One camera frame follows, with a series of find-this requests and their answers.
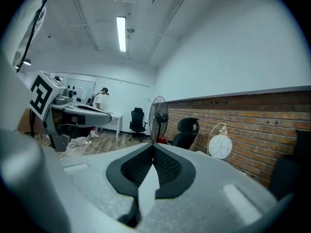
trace white desk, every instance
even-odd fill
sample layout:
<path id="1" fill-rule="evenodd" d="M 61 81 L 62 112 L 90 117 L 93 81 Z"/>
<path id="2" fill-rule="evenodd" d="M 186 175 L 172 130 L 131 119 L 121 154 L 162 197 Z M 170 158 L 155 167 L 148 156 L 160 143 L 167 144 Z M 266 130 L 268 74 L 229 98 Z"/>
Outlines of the white desk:
<path id="1" fill-rule="evenodd" d="M 115 115 L 115 114 L 112 114 L 111 115 L 112 117 L 112 120 L 116 120 L 118 123 L 117 123 L 117 133 L 116 133 L 116 139 L 118 138 L 119 136 L 119 133 L 120 133 L 120 121 L 122 119 L 122 115 Z"/>

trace person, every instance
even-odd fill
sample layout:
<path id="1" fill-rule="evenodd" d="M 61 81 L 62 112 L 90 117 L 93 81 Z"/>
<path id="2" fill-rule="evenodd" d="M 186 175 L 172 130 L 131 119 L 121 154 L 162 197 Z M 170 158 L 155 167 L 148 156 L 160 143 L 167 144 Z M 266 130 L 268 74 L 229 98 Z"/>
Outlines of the person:
<path id="1" fill-rule="evenodd" d="M 103 104 L 103 97 L 104 95 L 108 95 L 108 89 L 106 87 L 102 88 L 101 91 L 95 95 L 93 107 L 96 109 L 103 110 L 102 104 Z M 90 132 L 91 138 L 98 138 L 99 135 L 97 135 L 97 127 L 94 127 Z"/>

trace fluorescent light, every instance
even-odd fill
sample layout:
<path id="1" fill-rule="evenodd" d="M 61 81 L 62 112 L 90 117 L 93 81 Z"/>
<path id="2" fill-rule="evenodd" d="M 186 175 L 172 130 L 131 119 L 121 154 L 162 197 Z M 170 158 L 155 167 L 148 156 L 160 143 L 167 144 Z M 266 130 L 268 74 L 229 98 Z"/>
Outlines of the fluorescent light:
<path id="1" fill-rule="evenodd" d="M 118 37 L 121 52 L 126 52 L 125 22 L 125 17 L 117 17 Z"/>
<path id="2" fill-rule="evenodd" d="M 31 61 L 30 59 L 25 59 L 24 60 L 24 64 L 28 65 L 28 66 L 31 66 Z"/>

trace red brick wall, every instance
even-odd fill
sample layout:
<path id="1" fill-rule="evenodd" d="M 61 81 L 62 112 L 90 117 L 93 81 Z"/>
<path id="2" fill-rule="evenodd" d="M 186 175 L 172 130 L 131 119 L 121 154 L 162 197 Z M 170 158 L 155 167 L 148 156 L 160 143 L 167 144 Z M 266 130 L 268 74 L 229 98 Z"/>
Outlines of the red brick wall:
<path id="1" fill-rule="evenodd" d="M 211 129 L 217 123 L 227 123 L 233 149 L 225 160 L 265 186 L 277 158 L 293 152 L 295 129 L 311 130 L 309 91 L 168 102 L 168 109 L 168 139 L 179 133 L 180 119 L 199 118 L 200 131 L 190 147 L 192 151 L 206 153 Z"/>

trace wooden floor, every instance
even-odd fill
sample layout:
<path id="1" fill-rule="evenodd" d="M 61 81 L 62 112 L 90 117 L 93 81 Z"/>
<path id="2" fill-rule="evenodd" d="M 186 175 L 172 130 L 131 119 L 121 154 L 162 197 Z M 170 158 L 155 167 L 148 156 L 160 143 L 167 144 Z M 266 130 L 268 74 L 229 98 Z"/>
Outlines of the wooden floor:
<path id="1" fill-rule="evenodd" d="M 67 146 L 67 149 L 65 152 L 58 152 L 57 157 L 58 158 L 70 158 L 70 157 L 76 157 L 83 155 L 91 155 L 91 154 L 97 154 L 102 152 L 109 152 L 113 150 L 123 149 L 127 148 L 133 145 L 140 144 L 140 140 L 138 138 L 133 138 L 131 141 L 129 141 L 129 137 L 127 137 L 127 134 L 119 134 L 119 137 L 116 139 L 116 133 L 115 132 L 108 132 L 108 131 L 98 131 L 99 138 L 91 139 L 92 143 L 86 146 L 86 144 L 83 145 L 82 141 L 85 140 L 85 137 L 79 137 L 76 139 L 73 139 Z M 35 135 L 35 139 L 37 140 L 38 144 L 41 146 L 51 146 L 51 142 L 48 138 L 42 137 L 40 134 Z M 143 140 L 143 143 L 151 143 L 151 139 L 149 137 L 146 137 Z"/>

